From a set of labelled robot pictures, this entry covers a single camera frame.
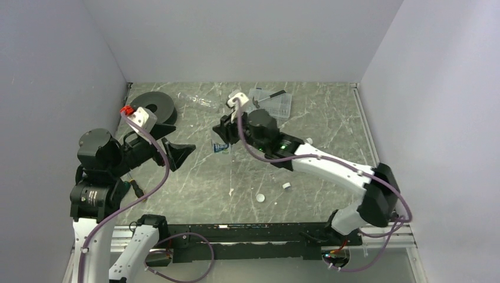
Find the loose white bottle cap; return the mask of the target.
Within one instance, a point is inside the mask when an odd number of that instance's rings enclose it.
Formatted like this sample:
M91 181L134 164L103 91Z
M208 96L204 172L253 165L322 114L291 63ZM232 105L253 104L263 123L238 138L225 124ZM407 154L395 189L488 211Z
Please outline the loose white bottle cap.
M289 182L284 183L284 184L282 185L282 188L283 188L284 190L287 190L287 189L289 189L290 187L291 187L291 184L290 184Z

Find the small hammer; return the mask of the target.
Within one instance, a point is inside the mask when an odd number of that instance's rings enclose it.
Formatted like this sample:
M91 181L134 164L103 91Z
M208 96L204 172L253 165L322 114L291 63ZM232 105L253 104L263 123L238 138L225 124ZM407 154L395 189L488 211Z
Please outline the small hammer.
M266 100L270 100L270 99L272 99L272 98L274 98L274 97L280 96L280 95L285 94L285 93L286 93L286 91L285 91L285 90L281 90L281 91L277 91L276 93L273 93L273 94L271 94L271 95L269 95L269 96L266 96L266 97L264 97L264 98L262 98L262 99L259 99L259 100L257 100L256 98L253 98L253 99L252 99L252 104L253 104L253 105L254 105L257 109L259 109L259 108L260 108L260 105L259 105L259 104L260 104L261 102L266 101Z

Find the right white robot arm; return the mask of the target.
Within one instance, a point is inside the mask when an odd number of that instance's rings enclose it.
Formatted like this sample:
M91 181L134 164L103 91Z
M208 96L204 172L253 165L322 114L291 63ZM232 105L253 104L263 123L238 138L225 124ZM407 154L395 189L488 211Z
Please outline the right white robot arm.
M265 110L244 113L239 119L234 114L224 115L212 130L227 144L246 141L275 167L307 173L359 195L358 201L331 214L325 238L333 245L342 243L349 233L366 224L384 228L392 219L400 189L387 164L362 165L322 152L281 132L276 119Z

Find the black spool disc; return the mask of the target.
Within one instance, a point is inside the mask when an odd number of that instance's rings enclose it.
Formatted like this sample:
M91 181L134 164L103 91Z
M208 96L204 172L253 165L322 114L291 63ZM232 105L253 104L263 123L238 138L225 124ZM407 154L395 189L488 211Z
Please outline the black spool disc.
M173 99L166 93L150 91L140 94L130 103L132 107L149 109L157 117L158 123L174 125L177 121L177 110Z

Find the clear plastic tray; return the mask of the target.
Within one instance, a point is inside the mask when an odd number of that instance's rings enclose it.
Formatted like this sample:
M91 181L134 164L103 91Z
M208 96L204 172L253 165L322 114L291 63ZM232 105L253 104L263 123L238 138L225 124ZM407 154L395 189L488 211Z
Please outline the clear plastic tray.
M249 99L256 98L257 100L269 96L277 91L265 90L262 88L251 88L248 94ZM271 116L275 117L277 120L287 120L291 114L291 104L292 104L292 94L285 93L280 96L274 97L270 100L261 102L259 109L266 110ZM251 104L247 107L246 112L250 113L257 108Z

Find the loose white cap near front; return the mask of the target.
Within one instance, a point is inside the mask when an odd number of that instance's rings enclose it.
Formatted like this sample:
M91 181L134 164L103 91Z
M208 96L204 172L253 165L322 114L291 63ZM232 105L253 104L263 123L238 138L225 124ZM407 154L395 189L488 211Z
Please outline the loose white cap near front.
M265 196L263 194L257 194L256 200L257 200L257 202L262 203L265 201Z

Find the yellow tipped screwdriver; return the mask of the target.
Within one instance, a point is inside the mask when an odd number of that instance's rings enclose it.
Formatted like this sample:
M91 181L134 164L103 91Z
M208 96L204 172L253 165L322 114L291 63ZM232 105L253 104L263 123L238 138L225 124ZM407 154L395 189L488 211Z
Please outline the yellow tipped screwdriver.
M131 188L133 189L135 196L138 199L145 196L144 190L138 185L138 183L134 179L130 179L129 183L130 183Z

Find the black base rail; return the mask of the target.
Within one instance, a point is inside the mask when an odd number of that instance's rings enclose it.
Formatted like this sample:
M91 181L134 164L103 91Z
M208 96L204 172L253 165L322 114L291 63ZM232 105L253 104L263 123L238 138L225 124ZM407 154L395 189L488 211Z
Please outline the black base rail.
M198 260L301 258L320 260L331 249L362 245L358 231L337 235L324 222L170 224L157 249L174 263Z

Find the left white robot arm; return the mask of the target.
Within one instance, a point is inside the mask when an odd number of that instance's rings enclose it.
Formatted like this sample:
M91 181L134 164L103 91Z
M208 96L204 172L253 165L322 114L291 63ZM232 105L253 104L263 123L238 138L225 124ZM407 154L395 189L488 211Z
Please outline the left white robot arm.
M113 267L110 267L111 239L121 201L131 185L122 176L153 160L166 173L181 167L196 150L194 144L173 144L166 135L175 126L160 124L152 130L159 148L137 135L118 141L106 129L93 129L79 140L80 165L70 193L75 258L72 282L131 282L150 249L165 248L170 230L165 216L143 215L133 231L133 239Z

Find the labelled water bottle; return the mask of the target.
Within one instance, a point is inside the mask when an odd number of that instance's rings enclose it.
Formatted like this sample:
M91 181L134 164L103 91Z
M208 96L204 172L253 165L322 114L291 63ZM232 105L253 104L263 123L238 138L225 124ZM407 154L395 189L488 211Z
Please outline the labelled water bottle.
M210 139L214 153L229 154L231 145L222 140L222 138L213 130L210 130Z

